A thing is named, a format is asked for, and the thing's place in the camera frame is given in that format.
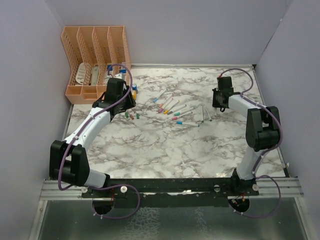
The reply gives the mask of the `dark green cap marker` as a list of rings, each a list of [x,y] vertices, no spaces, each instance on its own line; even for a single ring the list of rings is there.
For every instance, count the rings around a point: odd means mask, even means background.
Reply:
[[[212,118],[211,118],[211,115],[210,115],[207,107],[206,107],[205,105],[204,105],[203,107],[204,107],[204,110],[205,110],[205,112],[206,112],[206,114],[207,114],[207,116],[208,116],[208,120],[209,120],[210,122],[212,122]]]

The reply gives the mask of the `green cap marker pen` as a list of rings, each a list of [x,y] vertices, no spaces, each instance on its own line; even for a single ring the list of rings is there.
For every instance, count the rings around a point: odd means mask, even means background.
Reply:
[[[201,106],[201,123],[204,123],[205,117],[204,117],[204,106]]]

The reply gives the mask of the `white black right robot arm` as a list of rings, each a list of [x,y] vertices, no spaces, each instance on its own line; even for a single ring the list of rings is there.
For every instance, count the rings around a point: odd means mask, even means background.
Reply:
[[[240,92],[235,92],[230,76],[217,78],[217,87],[213,90],[212,106],[224,112],[231,109],[246,118],[245,140],[247,150],[232,173],[229,189],[240,196],[253,184],[263,157],[277,148],[282,140],[279,110],[275,106],[256,103]]]

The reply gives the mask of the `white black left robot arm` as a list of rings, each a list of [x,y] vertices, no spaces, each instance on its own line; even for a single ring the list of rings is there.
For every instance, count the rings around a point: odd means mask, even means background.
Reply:
[[[97,196],[106,197],[111,190],[110,176],[90,168],[87,150],[116,115],[135,106],[125,76],[118,73],[111,77],[106,91],[92,104],[80,126],[63,141],[55,140],[51,144],[49,177],[71,186],[92,187]]]

